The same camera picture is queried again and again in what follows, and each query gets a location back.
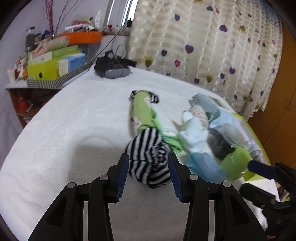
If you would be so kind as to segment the blue face mask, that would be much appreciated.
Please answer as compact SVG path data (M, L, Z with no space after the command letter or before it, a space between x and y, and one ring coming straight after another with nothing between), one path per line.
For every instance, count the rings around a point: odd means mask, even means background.
M228 180L226 173L207 153L191 153L186 162L191 174L201 177L206 182L220 184Z

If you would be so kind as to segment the black white striped sock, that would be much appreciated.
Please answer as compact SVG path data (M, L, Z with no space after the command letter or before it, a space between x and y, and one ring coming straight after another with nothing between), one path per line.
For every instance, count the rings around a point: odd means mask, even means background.
M129 175L149 188L158 188L171 181L168 168L170 146L156 128L146 128L127 145Z
M151 103L155 103L158 104L159 103L159 96L153 92L150 91L146 91L146 90L133 90L130 94L130 99L134 99L135 96L140 93L143 92L145 93L147 96L149 96L149 99L151 101Z

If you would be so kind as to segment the cream red-striped towel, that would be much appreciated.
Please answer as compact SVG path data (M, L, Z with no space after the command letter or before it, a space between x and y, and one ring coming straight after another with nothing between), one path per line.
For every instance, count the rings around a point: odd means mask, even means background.
M201 106L199 105L191 106L191 108L189 109L189 112L191 112L194 117L197 117L199 119L203 128L208 129L209 123L208 123L207 115Z

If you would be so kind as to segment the green patterned baby sock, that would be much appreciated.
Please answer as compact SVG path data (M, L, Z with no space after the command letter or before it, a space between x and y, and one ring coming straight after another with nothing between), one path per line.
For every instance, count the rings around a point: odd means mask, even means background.
M182 152L179 131L158 104L151 103L149 96L143 92L138 93L131 101L131 122L135 132L140 133L146 128L156 128L173 152L177 154Z

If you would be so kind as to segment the green round lid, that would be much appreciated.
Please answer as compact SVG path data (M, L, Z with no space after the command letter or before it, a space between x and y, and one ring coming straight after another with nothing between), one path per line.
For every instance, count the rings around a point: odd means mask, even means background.
M245 175L248 171L248 163L252 157L247 149L238 147L231 154L228 154L221 163L221 169L229 180L236 180Z

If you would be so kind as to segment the wooden wardrobe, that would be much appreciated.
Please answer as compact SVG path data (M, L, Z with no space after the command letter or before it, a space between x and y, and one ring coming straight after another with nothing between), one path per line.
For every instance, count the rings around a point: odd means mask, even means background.
M282 25L280 67L265 111L248 121L272 164L282 162L295 168L295 39Z

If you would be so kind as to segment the green-edged white box tray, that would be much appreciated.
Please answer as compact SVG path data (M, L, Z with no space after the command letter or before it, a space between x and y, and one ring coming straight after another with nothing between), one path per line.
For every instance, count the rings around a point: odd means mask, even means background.
M239 114L232 113L232 115L234 118L233 125L240 130L244 139L247 142L250 142L252 145L254 144L260 150L259 161L263 164L271 166L269 158L261 142L259 141L258 137L256 136L251 126L248 124L248 122ZM280 202L290 201L290 194L287 192L287 190L281 191L283 187L280 186L280 184L277 183L275 180L268 181L267 178L264 178L258 174L247 171L243 177L239 178L239 181L241 183L250 182L251 184L261 188L262 190L265 190L275 195L277 201L280 201Z

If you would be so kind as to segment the heart patterned cream curtain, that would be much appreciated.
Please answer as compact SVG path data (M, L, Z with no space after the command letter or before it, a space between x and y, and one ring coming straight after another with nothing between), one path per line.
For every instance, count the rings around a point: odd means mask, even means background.
M138 1L128 57L250 118L266 108L282 44L280 17L265 1Z

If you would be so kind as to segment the striped black white tray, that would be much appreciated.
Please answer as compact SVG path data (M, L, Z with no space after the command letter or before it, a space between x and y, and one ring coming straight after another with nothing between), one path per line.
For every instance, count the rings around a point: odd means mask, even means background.
M32 89L61 89L62 86L68 82L69 80L73 79L74 77L77 77L81 73L85 72L90 68L90 66L93 63L93 59L87 60L86 63L78 67L67 74L58 77L57 79L51 79L51 80L27 80L27 88Z

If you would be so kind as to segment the yellow-green cardboard box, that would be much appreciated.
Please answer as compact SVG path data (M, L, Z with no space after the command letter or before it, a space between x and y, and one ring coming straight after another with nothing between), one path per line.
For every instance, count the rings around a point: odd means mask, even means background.
M77 54L78 52L74 52L72 54L64 55L62 57L52 59L47 62L29 65L28 66L28 77L33 80L52 80L57 79L59 77L58 71L58 61L64 57L68 57L73 54Z

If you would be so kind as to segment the black grey VR headset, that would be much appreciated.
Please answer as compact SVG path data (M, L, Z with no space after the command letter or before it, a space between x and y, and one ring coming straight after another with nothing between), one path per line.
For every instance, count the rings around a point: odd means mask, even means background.
M136 66L136 61L117 56L109 50L103 57L97 57L94 71L102 78L116 79L130 75L130 67Z

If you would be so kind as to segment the green flat box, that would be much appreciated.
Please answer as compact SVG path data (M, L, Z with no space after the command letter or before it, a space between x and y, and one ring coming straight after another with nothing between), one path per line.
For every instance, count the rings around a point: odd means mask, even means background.
M50 51L36 57L33 57L32 55L30 55L28 63L29 65L40 64L56 58L60 58L65 55L76 53L78 51L79 51L78 45L72 45L69 47Z

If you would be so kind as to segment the orange storage tray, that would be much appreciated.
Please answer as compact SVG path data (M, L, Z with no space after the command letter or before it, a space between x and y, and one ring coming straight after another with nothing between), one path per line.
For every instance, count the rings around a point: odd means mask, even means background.
M63 33L59 37L67 36L69 45L93 44L102 41L103 33L99 31L84 31Z

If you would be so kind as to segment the dark glass jar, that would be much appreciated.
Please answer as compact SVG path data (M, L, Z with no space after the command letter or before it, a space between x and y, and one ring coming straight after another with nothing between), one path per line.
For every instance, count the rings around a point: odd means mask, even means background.
M35 27L29 27L26 30L25 50L31 51L35 44Z

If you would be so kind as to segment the pink dried branches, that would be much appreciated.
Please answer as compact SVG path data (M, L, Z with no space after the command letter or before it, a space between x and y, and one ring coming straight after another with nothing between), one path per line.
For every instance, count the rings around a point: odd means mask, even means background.
M46 19L48 21L49 32L51 38L55 38L60 30L60 27L81 3L79 0L71 1L44 1Z

